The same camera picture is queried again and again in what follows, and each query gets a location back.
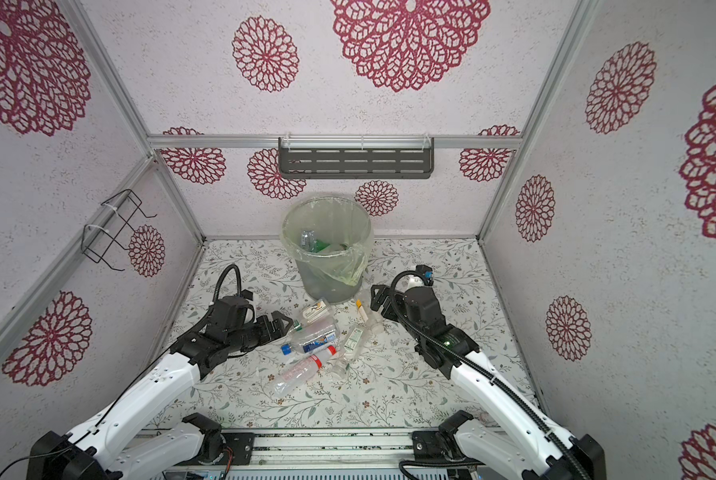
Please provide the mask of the clear bluish water bottle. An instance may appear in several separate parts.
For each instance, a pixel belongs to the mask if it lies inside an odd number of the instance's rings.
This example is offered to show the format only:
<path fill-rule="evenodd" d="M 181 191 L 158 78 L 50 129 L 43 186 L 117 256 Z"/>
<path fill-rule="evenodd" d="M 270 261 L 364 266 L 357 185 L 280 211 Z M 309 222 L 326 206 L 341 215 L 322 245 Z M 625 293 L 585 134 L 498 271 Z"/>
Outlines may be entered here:
<path fill-rule="evenodd" d="M 300 236 L 300 248 L 306 252 L 315 252 L 317 236 L 312 230 L 304 230 Z"/>

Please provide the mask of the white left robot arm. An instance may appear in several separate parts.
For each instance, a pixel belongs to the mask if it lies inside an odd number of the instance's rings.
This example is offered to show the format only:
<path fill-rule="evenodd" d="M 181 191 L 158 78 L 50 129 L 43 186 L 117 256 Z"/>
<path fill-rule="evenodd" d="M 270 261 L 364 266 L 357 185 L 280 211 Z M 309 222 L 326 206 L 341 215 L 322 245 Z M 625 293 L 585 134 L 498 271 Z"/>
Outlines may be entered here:
<path fill-rule="evenodd" d="M 218 422 L 189 414 L 167 432 L 131 441 L 154 416 L 217 366 L 285 337 L 293 319 L 257 316 L 247 294 L 215 300 L 206 314 L 115 401 L 65 434 L 50 431 L 30 451 L 29 479 L 149 479 L 185 461 L 213 465 L 229 449 Z"/>

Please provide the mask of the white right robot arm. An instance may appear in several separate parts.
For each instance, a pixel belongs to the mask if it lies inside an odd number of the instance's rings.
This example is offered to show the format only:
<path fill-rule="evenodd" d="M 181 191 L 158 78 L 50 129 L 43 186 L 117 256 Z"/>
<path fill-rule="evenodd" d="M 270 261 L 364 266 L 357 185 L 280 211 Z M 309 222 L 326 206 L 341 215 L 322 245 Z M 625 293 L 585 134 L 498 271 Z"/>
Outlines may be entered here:
<path fill-rule="evenodd" d="M 460 410 L 425 433 L 414 462 L 435 468 L 485 466 L 503 479 L 604 479 L 605 454 L 529 402 L 464 331 L 448 323 L 429 286 L 371 288 L 371 309 L 412 336 L 432 369 L 470 395 L 501 427 L 496 433 Z"/>

